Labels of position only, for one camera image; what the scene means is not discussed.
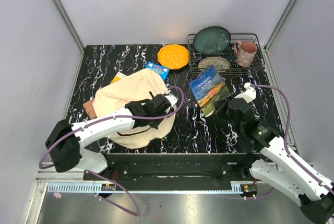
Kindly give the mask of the beige canvas backpack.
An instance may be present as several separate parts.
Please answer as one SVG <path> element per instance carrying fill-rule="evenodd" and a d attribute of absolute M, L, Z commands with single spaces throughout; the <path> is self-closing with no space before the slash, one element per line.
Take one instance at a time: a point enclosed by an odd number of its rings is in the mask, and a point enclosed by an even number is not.
<path fill-rule="evenodd" d="M 109 115 L 121 108 L 129 109 L 134 116 L 166 115 L 166 112 L 154 112 L 152 105 L 146 105 L 153 97 L 166 91 L 167 87 L 161 76 L 145 68 L 99 89 L 92 107 L 96 117 Z M 134 128 L 118 130 L 108 138 L 129 149 L 143 148 L 151 141 L 165 137 L 171 131 L 174 120 L 175 115 L 153 121 L 136 120 Z"/>

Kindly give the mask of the blue treehouse book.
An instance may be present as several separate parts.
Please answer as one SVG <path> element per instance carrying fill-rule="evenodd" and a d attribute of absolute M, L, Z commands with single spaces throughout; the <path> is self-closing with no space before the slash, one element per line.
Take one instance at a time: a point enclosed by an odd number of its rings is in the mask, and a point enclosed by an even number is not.
<path fill-rule="evenodd" d="M 159 74 L 162 78 L 162 80 L 166 80 L 170 69 L 152 62 L 148 62 L 148 64 L 146 65 L 146 69 L 150 69 L 152 71 L 154 71 L 155 73 Z"/>

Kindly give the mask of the Animal Farm book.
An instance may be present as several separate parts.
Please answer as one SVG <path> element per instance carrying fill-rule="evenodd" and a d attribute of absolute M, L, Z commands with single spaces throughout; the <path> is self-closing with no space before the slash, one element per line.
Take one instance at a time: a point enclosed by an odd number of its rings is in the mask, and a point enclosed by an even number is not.
<path fill-rule="evenodd" d="M 215 103 L 225 100 L 230 94 L 226 83 L 213 65 L 189 82 L 189 87 L 204 117 L 211 116 L 216 108 Z"/>

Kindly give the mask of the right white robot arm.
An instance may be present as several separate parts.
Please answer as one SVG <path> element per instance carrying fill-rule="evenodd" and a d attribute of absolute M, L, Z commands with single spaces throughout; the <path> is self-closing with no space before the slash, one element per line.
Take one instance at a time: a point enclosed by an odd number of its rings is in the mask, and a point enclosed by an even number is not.
<path fill-rule="evenodd" d="M 275 128 L 256 119 L 252 107 L 242 98 L 228 98 L 218 116 L 229 121 L 239 137 L 274 162 L 271 168 L 262 158 L 247 154 L 237 167 L 238 177 L 251 177 L 271 185 L 293 200 L 312 223 L 327 223 L 333 216 L 333 181 L 303 160 Z"/>

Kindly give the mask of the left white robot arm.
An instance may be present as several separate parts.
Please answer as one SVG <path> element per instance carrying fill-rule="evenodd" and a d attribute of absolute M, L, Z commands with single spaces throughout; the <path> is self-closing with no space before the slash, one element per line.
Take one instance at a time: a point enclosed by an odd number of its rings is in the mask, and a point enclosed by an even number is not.
<path fill-rule="evenodd" d="M 70 124 L 59 121 L 45 142 L 47 151 L 43 158 L 50 156 L 58 173 L 73 168 L 90 170 L 101 180 L 112 176 L 113 168 L 103 154 L 86 150 L 85 147 L 108 135 L 136 127 L 156 127 L 172 110 L 177 97 L 158 94 L 151 99 L 131 101 L 117 111 L 93 120 Z"/>

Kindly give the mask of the yellow illustrated book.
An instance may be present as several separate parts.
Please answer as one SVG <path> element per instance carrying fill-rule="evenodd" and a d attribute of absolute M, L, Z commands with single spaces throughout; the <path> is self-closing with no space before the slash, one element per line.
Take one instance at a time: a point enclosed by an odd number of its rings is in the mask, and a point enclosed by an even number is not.
<path fill-rule="evenodd" d="M 110 82 L 111 84 L 112 83 L 115 83 L 123 78 L 127 77 L 127 75 L 124 75 L 123 73 L 121 72 L 117 72 L 117 74 L 114 76 L 114 78 L 112 79 L 112 81 Z"/>

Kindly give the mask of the beige patterned plate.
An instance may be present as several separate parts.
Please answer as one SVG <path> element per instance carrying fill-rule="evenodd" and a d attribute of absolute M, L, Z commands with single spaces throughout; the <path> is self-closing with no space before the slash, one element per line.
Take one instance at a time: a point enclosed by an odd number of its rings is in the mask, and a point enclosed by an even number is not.
<path fill-rule="evenodd" d="M 213 66 L 219 72 L 226 72 L 231 64 L 227 59 L 218 56 L 204 58 L 198 64 L 200 70 L 208 69 L 210 66 Z"/>

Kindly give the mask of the orange polka dot plate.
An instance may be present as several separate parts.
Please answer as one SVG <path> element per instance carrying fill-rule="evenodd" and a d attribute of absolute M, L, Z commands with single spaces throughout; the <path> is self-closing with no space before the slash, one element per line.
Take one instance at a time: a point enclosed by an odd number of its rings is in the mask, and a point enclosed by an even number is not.
<path fill-rule="evenodd" d="M 157 54 L 158 62 L 171 70 L 185 67 L 189 62 L 189 53 L 186 47 L 170 44 L 162 47 Z"/>

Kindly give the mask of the pink patterned mug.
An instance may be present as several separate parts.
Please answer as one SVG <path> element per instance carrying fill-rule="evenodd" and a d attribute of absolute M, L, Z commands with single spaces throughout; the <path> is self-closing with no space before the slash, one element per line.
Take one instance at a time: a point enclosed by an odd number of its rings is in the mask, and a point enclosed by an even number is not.
<path fill-rule="evenodd" d="M 240 67 L 250 67 L 257 52 L 257 45 L 252 42 L 237 41 L 234 43 L 236 63 Z"/>

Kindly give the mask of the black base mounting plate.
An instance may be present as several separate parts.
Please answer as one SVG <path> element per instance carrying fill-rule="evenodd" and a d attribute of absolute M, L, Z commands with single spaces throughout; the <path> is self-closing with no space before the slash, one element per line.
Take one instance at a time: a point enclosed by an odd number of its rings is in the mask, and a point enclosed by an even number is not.
<path fill-rule="evenodd" d="M 259 153 L 241 154 L 111 154 L 104 156 L 106 169 L 97 175 L 117 181 L 140 178 L 251 178 L 246 168 Z"/>

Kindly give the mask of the brown leather wallet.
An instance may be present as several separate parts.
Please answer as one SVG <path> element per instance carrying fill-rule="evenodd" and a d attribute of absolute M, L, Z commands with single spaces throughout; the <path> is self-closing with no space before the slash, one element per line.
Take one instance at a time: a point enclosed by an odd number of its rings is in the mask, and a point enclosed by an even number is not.
<path fill-rule="evenodd" d="M 84 110 L 90 119 L 95 119 L 97 117 L 94 111 L 94 108 L 93 108 L 93 102 L 94 102 L 94 98 L 92 98 L 91 100 L 83 104 Z"/>

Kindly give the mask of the dark teal plate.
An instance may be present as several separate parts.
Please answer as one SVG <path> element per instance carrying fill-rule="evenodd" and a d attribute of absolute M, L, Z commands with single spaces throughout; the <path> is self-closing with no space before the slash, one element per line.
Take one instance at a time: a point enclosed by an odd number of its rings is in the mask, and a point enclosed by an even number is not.
<path fill-rule="evenodd" d="M 201 29 L 194 37 L 195 49 L 205 55 L 214 55 L 225 50 L 231 43 L 230 32 L 221 26 L 210 26 Z"/>

